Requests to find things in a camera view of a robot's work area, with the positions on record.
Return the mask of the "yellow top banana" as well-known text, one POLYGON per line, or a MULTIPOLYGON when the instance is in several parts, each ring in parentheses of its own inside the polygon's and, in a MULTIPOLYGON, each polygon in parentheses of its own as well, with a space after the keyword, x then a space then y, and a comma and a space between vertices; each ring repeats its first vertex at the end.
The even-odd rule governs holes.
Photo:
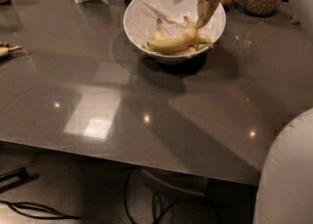
POLYGON ((153 39, 146 42, 146 45, 155 52, 172 53, 187 48, 197 37, 198 30, 196 24, 189 20, 187 16, 183 17, 186 28, 181 34, 172 38, 153 39))

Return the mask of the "yellow banana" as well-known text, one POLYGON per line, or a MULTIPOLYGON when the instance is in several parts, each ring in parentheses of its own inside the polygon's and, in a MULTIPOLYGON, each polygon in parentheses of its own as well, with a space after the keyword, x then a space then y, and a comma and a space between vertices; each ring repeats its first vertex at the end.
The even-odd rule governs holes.
POLYGON ((155 52, 172 53, 187 48, 197 37, 198 30, 196 24, 189 20, 187 16, 183 17, 186 28, 181 34, 172 38, 153 39, 146 42, 146 45, 155 52))
MULTIPOLYGON (((152 51, 147 45, 146 42, 142 44, 142 47, 146 50, 152 51)), ((197 51, 196 47, 199 45, 208 45, 209 47, 213 46, 213 42, 210 40, 210 38, 207 35, 204 34, 197 34, 196 39, 187 47, 182 49, 181 51, 172 52, 172 53, 161 53, 163 55, 186 55, 189 53, 194 53, 197 51)))
POLYGON ((164 39, 165 36, 162 33, 162 20, 161 18, 158 18, 156 20, 156 31, 153 35, 153 39, 154 40, 160 40, 160 39, 164 39))

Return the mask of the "yellow rear banana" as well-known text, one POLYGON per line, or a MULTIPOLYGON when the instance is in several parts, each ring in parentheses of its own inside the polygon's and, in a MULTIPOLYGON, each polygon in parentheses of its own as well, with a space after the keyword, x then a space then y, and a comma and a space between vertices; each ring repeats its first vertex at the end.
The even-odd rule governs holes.
POLYGON ((153 35, 153 39, 154 40, 160 40, 160 39, 164 39, 165 36, 162 33, 162 20, 161 18, 158 18, 156 20, 156 31, 153 35))

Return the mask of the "yellow bottom banana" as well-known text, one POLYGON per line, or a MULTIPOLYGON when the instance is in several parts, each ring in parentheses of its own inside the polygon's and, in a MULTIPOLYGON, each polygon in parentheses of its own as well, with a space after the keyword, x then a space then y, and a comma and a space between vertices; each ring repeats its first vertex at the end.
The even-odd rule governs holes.
MULTIPOLYGON (((142 47, 146 50, 152 51, 147 45, 146 42, 142 44, 142 47)), ((194 53, 197 51, 196 47, 199 45, 208 45, 209 47, 213 46, 213 42, 210 40, 210 38, 207 35, 204 34, 197 34, 196 39, 187 47, 182 49, 181 51, 172 52, 172 53, 161 53, 163 55, 186 55, 189 53, 194 53)))

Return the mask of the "banana at left edge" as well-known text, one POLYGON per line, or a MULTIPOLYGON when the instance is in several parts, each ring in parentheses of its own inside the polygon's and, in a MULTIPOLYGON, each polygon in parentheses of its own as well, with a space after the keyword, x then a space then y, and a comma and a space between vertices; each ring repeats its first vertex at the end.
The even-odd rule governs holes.
POLYGON ((7 57, 13 51, 21 49, 22 45, 11 46, 8 42, 0 42, 0 59, 7 57))

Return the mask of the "black metal chair leg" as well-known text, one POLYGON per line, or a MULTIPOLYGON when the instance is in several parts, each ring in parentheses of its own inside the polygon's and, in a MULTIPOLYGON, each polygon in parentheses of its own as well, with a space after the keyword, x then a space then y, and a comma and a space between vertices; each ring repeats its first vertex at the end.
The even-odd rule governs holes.
POLYGON ((38 174, 30 174, 25 167, 3 173, 0 175, 0 193, 10 191, 38 178, 38 174))

